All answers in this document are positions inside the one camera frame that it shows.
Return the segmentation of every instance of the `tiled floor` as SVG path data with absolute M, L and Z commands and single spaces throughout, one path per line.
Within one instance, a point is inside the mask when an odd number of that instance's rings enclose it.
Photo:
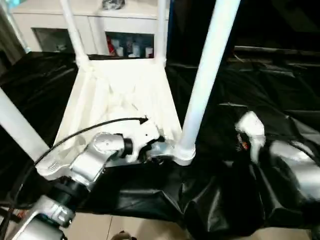
M 138 240 L 187 240 L 185 232 L 173 222 L 135 217 L 77 213 L 71 227 L 64 230 L 68 240 L 111 240 L 120 231 Z M 267 228 L 238 240 L 309 240 L 301 229 Z

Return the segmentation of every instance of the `shelf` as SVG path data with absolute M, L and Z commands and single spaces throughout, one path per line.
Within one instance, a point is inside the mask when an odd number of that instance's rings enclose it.
M 169 19 L 170 0 L 167 1 L 166 19 Z M 118 10 L 103 10 L 102 0 L 69 0 L 75 16 L 97 16 L 111 18 L 156 19 L 157 0 L 126 0 Z M 11 10 L 13 14 L 61 15 L 59 0 L 27 0 Z

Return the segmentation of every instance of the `silver robotic arm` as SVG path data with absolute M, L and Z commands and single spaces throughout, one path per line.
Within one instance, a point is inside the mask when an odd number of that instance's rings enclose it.
M 96 134 L 65 171 L 61 183 L 43 195 L 9 234 L 7 240 L 66 240 L 77 207 L 87 198 L 105 168 L 138 164 L 140 149 L 160 137 L 150 121 L 131 138 L 121 134 Z

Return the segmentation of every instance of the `black plastic sheet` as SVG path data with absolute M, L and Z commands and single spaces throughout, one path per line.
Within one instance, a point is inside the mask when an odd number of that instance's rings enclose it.
M 197 67 L 168 62 L 166 72 L 182 123 Z M 72 55 L 30 53 L 0 79 L 1 88 L 49 145 L 76 73 Z M 314 226 L 319 223 L 317 199 L 299 195 L 287 170 L 270 157 L 269 145 L 274 140 L 298 141 L 318 159 L 318 73 L 317 68 L 225 64 L 209 99 L 192 164 L 166 161 L 110 168 L 79 211 L 173 221 L 196 239 L 250 235 L 267 226 Z M 267 144 L 258 164 L 237 147 L 235 124 L 247 111 L 254 111 L 264 124 Z M 31 160 L 4 130 L 0 136 L 0 202 L 5 206 L 7 192 Z M 50 187 L 34 173 L 20 206 L 31 206 Z

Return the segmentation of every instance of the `black cable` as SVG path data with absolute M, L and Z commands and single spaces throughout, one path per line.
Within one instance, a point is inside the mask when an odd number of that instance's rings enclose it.
M 82 134 L 84 132 L 87 132 L 89 130 L 104 126 L 104 125 L 108 125 L 108 124 L 112 124 L 112 123 L 116 123 L 116 122 L 122 122 L 122 121 L 133 121 L 133 120 L 138 120 L 140 121 L 140 124 L 142 124 L 143 122 L 145 122 L 147 119 L 146 118 L 140 118 L 140 117 L 128 117 L 128 118 L 119 118 L 119 119 L 114 119 L 114 120 L 109 120 L 109 121 L 104 121 L 101 123 L 98 123 L 96 125 L 84 128 L 80 131 L 77 131 L 69 136 L 67 136 L 66 138 L 62 139 L 61 141 L 59 141 L 57 144 L 55 144 L 52 148 L 50 148 L 49 150 L 47 150 L 44 154 L 42 154 L 35 162 L 34 164 L 32 164 L 31 166 L 29 166 L 27 164 L 27 166 L 25 167 L 25 169 L 23 171 L 21 171 L 20 176 L 22 177 L 18 177 L 18 180 L 14 183 L 13 186 L 19 186 L 17 191 L 14 192 L 12 194 L 9 194 L 9 198 L 11 201 L 11 206 L 9 211 L 7 212 L 7 215 L 5 216 L 5 218 L 2 220 L 1 224 L 0 224 L 0 240 L 4 240 L 6 233 L 7 233 L 7 229 L 10 223 L 10 219 L 12 218 L 12 214 L 13 211 L 18 203 L 18 196 L 24 186 L 24 184 L 26 183 L 28 177 L 30 176 L 30 174 L 32 173 L 32 171 L 35 169 L 35 166 L 40 163 L 51 151 L 53 151 L 54 149 L 56 149 L 57 147 L 59 147 L 60 145 L 64 144 L 66 141 L 68 141 L 69 139 Z

